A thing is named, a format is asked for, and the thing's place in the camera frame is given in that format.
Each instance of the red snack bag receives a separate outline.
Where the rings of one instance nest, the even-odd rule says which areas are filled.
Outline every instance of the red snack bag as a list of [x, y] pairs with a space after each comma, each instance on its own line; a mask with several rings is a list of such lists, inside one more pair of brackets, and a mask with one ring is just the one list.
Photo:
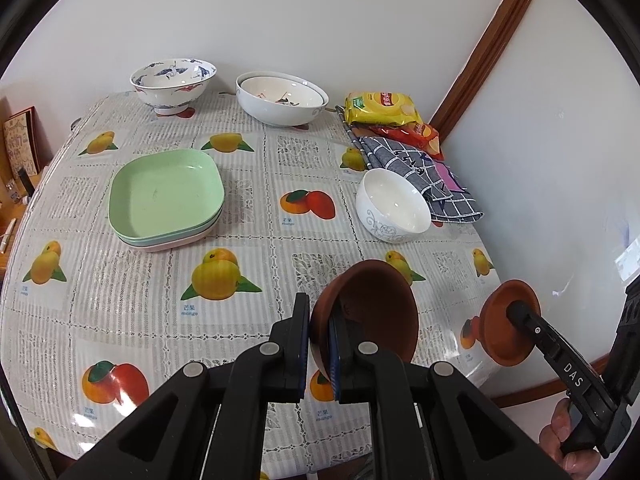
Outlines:
[[423, 150], [434, 160], [444, 160], [440, 151], [440, 134], [429, 124], [408, 123], [399, 127], [368, 124], [367, 128], [379, 136]]

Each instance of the mango print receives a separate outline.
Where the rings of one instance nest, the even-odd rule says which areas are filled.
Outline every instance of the mango print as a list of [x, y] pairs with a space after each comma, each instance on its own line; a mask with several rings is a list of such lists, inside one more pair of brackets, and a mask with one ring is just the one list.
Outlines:
[[347, 148], [347, 150], [342, 154], [342, 164], [340, 167], [343, 169], [349, 168], [353, 171], [364, 171], [366, 165], [360, 150], [357, 150], [356, 148]]
[[181, 301], [201, 296], [206, 300], [221, 301], [236, 292], [262, 292], [240, 274], [238, 259], [229, 249], [217, 248], [204, 255], [202, 263], [191, 275], [191, 285], [184, 291]]
[[334, 389], [329, 379], [322, 375], [320, 370], [316, 370], [316, 373], [311, 377], [309, 390], [315, 400], [319, 400], [320, 402], [334, 400]]
[[460, 346], [465, 350], [469, 350], [476, 344], [480, 332], [480, 318], [473, 316], [473, 319], [467, 319], [460, 331]]
[[89, 142], [84, 151], [78, 153], [78, 155], [95, 155], [96, 153], [102, 153], [104, 150], [117, 150], [118, 147], [113, 143], [115, 136], [116, 134], [114, 132], [104, 132], [98, 135], [94, 140]]
[[221, 153], [233, 153], [235, 150], [252, 152], [254, 149], [242, 140], [241, 134], [215, 134], [209, 137], [209, 142], [201, 150], [216, 150]]
[[488, 275], [491, 269], [495, 269], [494, 264], [484, 256], [484, 253], [480, 249], [474, 249], [472, 254], [474, 256], [474, 267], [476, 268], [476, 275], [478, 278], [480, 275]]
[[120, 405], [139, 406], [149, 396], [145, 376], [129, 363], [97, 362], [84, 372], [81, 386], [85, 397], [97, 404], [117, 401]]
[[58, 450], [56, 445], [53, 443], [53, 440], [49, 436], [49, 433], [44, 431], [42, 428], [33, 428], [33, 438], [42, 447], [48, 447], [53, 451]]
[[51, 279], [66, 282], [65, 273], [60, 269], [60, 254], [62, 254], [60, 244], [55, 240], [50, 241], [33, 261], [31, 269], [22, 282], [31, 280], [36, 285], [43, 285]]
[[389, 251], [385, 254], [385, 261], [402, 274], [402, 277], [409, 285], [413, 285], [414, 282], [424, 281], [423, 276], [410, 269], [409, 264], [406, 262], [406, 258], [398, 251]]
[[280, 207], [286, 213], [302, 215], [311, 211], [318, 218], [335, 218], [334, 200], [324, 191], [297, 189], [280, 197]]

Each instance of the picture frame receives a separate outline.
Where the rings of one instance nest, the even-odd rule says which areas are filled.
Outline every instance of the picture frame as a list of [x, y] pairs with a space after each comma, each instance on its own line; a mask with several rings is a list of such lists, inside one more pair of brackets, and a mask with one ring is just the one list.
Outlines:
[[34, 114], [35, 108], [30, 107], [12, 115], [2, 124], [4, 147], [16, 182], [20, 181], [20, 167], [24, 167], [30, 177], [41, 170], [33, 125]]

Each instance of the metal screw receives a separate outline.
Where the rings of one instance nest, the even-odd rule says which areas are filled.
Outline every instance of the metal screw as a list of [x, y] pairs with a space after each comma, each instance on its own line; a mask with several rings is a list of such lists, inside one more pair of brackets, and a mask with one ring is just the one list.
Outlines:
[[187, 377], [197, 377], [203, 371], [204, 371], [204, 366], [202, 366], [202, 363], [196, 363], [196, 362], [189, 363], [182, 369], [182, 373], [185, 374]]
[[262, 355], [276, 355], [279, 350], [280, 347], [278, 346], [278, 344], [271, 341], [269, 341], [268, 343], [262, 343], [260, 345], [260, 353]]
[[363, 341], [358, 345], [358, 350], [364, 355], [375, 354], [378, 351], [378, 345], [371, 341]]
[[433, 365], [433, 371], [442, 377], [448, 377], [453, 373], [453, 366], [446, 361], [440, 361]]

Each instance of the yellow snack bag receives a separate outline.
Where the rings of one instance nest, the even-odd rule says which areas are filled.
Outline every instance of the yellow snack bag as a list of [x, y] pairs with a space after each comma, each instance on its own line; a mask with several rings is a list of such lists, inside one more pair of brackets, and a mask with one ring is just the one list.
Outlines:
[[388, 92], [352, 92], [344, 103], [348, 124], [388, 124], [403, 126], [421, 123], [422, 119], [408, 95]]

